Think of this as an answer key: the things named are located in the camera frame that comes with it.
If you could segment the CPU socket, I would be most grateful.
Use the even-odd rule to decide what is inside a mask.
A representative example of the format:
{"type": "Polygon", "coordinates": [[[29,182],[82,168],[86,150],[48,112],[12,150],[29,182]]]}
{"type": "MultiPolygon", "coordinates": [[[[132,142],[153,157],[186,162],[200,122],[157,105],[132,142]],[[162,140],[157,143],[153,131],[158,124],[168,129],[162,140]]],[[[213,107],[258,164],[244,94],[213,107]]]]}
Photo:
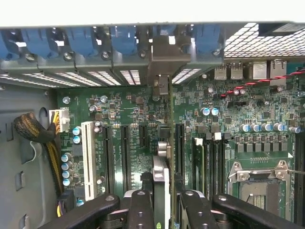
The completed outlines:
{"type": "Polygon", "coordinates": [[[293,219],[291,175],[285,160],[271,168],[243,168],[233,162],[226,193],[288,221],[293,219]]]}

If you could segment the black power connector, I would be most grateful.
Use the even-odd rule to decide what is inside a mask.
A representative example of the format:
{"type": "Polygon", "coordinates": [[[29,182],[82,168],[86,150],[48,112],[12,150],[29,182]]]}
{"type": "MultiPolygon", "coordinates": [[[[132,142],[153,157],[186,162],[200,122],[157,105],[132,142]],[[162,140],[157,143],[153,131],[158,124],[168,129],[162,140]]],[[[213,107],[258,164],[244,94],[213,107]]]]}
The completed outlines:
{"type": "Polygon", "coordinates": [[[57,216],[61,217],[65,213],[75,208],[74,191],[69,189],[65,190],[63,194],[58,198],[57,204],[57,216]]]}

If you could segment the black RAM slot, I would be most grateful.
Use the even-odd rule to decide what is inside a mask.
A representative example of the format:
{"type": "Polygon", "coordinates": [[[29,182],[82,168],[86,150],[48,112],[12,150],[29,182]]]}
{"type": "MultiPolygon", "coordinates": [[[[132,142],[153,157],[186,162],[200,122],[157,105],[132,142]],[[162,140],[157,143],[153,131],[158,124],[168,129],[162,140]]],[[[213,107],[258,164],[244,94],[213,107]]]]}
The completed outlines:
{"type": "Polygon", "coordinates": [[[205,193],[207,199],[211,196],[211,151],[210,136],[207,134],[205,138],[205,193]]]}
{"type": "Polygon", "coordinates": [[[230,138],[231,138],[231,134],[229,132],[224,132],[222,140],[221,140],[221,156],[220,156],[220,159],[221,159],[221,175],[220,175],[221,188],[220,188],[220,191],[221,191],[221,193],[225,192],[225,185],[226,185],[226,181],[227,181],[226,167],[225,167],[225,165],[226,165],[225,150],[226,150],[226,144],[228,143],[230,138]]]}
{"type": "Polygon", "coordinates": [[[193,188],[205,195],[205,151],[203,139],[193,138],[193,188]]]}
{"type": "Polygon", "coordinates": [[[214,133],[213,136],[213,159],[214,159],[214,194],[218,194],[221,191],[221,139],[222,134],[220,132],[214,133]]]}
{"type": "MultiPolygon", "coordinates": [[[[295,136],[295,170],[305,172],[305,132],[295,136]]],[[[305,227],[305,174],[295,173],[294,223],[305,227]]]]}

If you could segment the white expansion slot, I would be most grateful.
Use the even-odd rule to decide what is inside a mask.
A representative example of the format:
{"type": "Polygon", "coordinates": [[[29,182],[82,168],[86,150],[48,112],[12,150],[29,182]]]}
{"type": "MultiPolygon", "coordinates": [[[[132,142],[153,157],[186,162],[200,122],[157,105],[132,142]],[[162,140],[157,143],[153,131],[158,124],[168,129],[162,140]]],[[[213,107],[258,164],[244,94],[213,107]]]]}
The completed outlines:
{"type": "Polygon", "coordinates": [[[92,121],[81,123],[84,193],[86,201],[93,200],[97,197],[95,132],[93,127],[94,124],[92,121]]]}

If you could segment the short black expansion slot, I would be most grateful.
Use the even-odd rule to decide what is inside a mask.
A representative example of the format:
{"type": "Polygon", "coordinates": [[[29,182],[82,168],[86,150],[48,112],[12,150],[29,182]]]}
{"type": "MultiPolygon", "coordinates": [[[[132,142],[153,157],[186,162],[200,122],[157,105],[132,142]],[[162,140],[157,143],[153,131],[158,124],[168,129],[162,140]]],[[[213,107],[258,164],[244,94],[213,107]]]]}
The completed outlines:
{"type": "Polygon", "coordinates": [[[148,127],[145,123],[139,124],[139,140],[140,147],[148,146],[148,127]]]}

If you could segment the white power connector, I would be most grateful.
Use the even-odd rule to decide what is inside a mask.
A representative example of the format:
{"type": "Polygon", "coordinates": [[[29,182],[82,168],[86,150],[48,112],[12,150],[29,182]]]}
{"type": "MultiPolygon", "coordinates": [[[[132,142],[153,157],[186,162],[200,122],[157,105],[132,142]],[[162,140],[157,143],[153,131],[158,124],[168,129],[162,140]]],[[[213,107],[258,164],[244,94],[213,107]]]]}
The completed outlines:
{"type": "Polygon", "coordinates": [[[55,134],[68,132],[70,129],[70,117],[68,109],[49,110],[50,124],[55,125],[55,134]]]}

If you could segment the green motherboard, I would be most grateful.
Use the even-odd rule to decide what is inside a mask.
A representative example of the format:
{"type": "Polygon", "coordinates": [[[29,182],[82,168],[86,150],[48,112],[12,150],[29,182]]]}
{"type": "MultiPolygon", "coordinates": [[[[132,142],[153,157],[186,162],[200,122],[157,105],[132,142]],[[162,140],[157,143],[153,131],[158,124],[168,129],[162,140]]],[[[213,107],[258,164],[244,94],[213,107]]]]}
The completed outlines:
{"type": "MultiPolygon", "coordinates": [[[[214,194],[214,133],[229,132],[225,167],[227,181],[233,162],[243,168],[271,168],[279,160],[295,170],[295,136],[305,132],[305,69],[289,71],[285,86],[271,86],[271,78],[254,82],[198,77],[186,84],[174,80],[173,117],[184,124],[185,187],[193,188],[193,138],[210,136],[211,196],[214,194]]],[[[164,95],[154,96],[150,87],[63,89],[58,93],[62,109],[69,110],[70,129],[61,134],[61,168],[65,190],[74,191],[75,207],[85,200],[81,123],[92,121],[96,153],[97,197],[107,193],[102,127],[112,127],[114,193],[123,197],[121,125],[130,127],[130,159],[133,189],[142,189],[141,174],[153,174],[158,154],[167,155],[170,128],[164,95]],[[139,124],[148,127],[148,146],[140,147],[139,124]]],[[[295,173],[291,175],[294,197],[295,173]]]]}

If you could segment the open dark PC case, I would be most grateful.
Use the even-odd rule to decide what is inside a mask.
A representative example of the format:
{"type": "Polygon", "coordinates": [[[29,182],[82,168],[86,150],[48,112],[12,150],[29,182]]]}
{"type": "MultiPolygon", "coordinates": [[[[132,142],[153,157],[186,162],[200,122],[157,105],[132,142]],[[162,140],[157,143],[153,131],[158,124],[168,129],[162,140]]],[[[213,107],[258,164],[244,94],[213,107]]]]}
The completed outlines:
{"type": "MultiPolygon", "coordinates": [[[[58,218],[58,198],[65,191],[61,168],[61,134],[50,124],[49,110],[62,109],[58,93],[63,89],[154,87],[148,82],[152,41],[168,36],[190,38],[183,53],[190,61],[173,76],[180,84],[198,77],[214,77],[225,63],[231,79],[231,63],[243,63],[241,82],[254,82],[253,62],[267,62],[267,78],[273,60],[287,62],[286,71],[305,69],[305,23],[300,22],[158,22],[105,23],[82,26],[6,28],[0,26],[0,229],[51,229],[58,218]],[[219,45],[212,53],[197,54],[192,35],[195,24],[218,24],[219,45]],[[123,55],[112,47],[111,26],[136,28],[137,53],[123,55]],[[84,57],[74,52],[68,27],[93,27],[98,54],[84,57]],[[44,59],[28,51],[22,29],[42,29],[51,55],[44,59]]],[[[170,229],[170,172],[167,155],[153,162],[152,204],[155,229],[170,229]]]]}

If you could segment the metal rear port block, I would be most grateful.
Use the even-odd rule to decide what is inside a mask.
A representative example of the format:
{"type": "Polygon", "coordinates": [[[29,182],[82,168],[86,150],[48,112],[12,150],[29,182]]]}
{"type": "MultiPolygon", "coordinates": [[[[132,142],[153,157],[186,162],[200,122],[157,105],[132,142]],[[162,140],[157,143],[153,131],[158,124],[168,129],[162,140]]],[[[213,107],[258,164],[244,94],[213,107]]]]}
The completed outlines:
{"type": "Polygon", "coordinates": [[[231,63],[231,79],[232,80],[242,80],[243,77],[243,63],[233,62],[231,63]]]}
{"type": "Polygon", "coordinates": [[[222,63],[214,69],[215,80],[226,80],[227,79],[227,65],[222,63]]]}
{"type": "Polygon", "coordinates": [[[253,62],[252,75],[254,80],[267,78],[267,62],[253,62]]]}
{"type": "Polygon", "coordinates": [[[270,82],[271,86],[285,86],[286,79],[285,78],[276,79],[276,77],[281,77],[281,76],[286,75],[286,68],[287,68],[286,61],[283,61],[283,60],[271,61],[270,78],[273,79],[270,82]]]}

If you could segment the blue card retention clip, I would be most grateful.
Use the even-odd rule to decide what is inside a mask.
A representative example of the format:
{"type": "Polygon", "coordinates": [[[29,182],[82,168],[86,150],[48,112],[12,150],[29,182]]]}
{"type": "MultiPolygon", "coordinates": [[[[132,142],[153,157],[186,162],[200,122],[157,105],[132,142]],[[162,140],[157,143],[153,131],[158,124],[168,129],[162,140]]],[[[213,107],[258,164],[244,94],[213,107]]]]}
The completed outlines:
{"type": "Polygon", "coordinates": [[[30,53],[36,54],[44,59],[50,57],[51,49],[45,30],[22,29],[21,34],[30,53]]]}
{"type": "Polygon", "coordinates": [[[192,35],[197,54],[212,53],[220,48],[219,36],[221,27],[218,24],[195,24],[192,35]]]}
{"type": "Polygon", "coordinates": [[[123,55],[137,53],[136,28],[131,26],[111,26],[112,47],[123,55]]]}
{"type": "Polygon", "coordinates": [[[93,27],[68,27],[66,34],[71,49],[84,57],[98,54],[98,44],[93,27]]]}

